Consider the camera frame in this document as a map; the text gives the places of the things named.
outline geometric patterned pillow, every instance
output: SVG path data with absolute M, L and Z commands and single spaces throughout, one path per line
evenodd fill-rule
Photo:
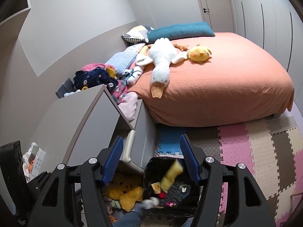
M 151 30 L 154 30 L 154 28 L 150 26 L 136 26 L 132 28 L 128 33 L 123 34 L 122 38 L 130 43 L 138 43 L 142 41 L 148 43 L 147 34 L 150 33 Z

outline pile of clothes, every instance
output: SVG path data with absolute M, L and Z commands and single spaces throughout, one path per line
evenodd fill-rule
M 80 90 L 105 84 L 117 104 L 127 93 L 126 83 L 117 80 L 116 68 L 109 64 L 92 63 L 84 66 L 75 73 L 74 84 Z

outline bed cover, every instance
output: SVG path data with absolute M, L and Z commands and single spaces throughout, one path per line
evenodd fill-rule
M 170 67 L 170 83 L 161 99 L 150 90 L 153 64 L 129 88 L 146 103 L 150 115 L 170 126 L 204 127 L 239 123 L 292 108 L 294 87 L 285 69 L 265 50 L 234 33 L 174 40 L 204 45 L 212 57 L 204 64 L 186 60 Z

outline silver screw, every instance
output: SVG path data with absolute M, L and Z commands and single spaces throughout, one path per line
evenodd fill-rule
M 58 169 L 58 170 L 62 170 L 64 167 L 65 167 L 64 164 L 59 164 L 59 165 L 57 165 L 57 169 Z
M 90 158 L 89 161 L 88 161 L 90 164 L 94 164 L 97 162 L 97 159 L 96 158 Z
M 215 159 L 213 157 L 206 157 L 205 159 L 208 163 L 213 163 Z
M 238 164 L 238 167 L 239 167 L 240 169 L 245 169 L 245 168 L 246 168 L 246 165 L 243 164 L 243 163 L 239 163 L 239 164 Z

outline black plastic bag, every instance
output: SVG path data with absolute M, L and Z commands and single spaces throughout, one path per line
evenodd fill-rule
M 165 198 L 160 199 L 154 194 L 151 184 L 161 182 L 161 179 L 176 159 L 183 166 L 184 171 L 182 174 L 176 177 L 175 183 L 166 193 Z M 190 185 L 190 193 L 184 199 L 178 192 L 180 185 L 183 184 Z M 184 159 L 172 157 L 153 157 L 146 165 L 143 178 L 143 199 L 157 197 L 160 200 L 159 206 L 163 206 L 163 208 L 149 209 L 147 210 L 148 212 L 176 218 L 193 217 L 197 210 L 199 196 L 200 187 L 190 179 Z M 166 207 L 166 202 L 175 202 L 176 206 Z

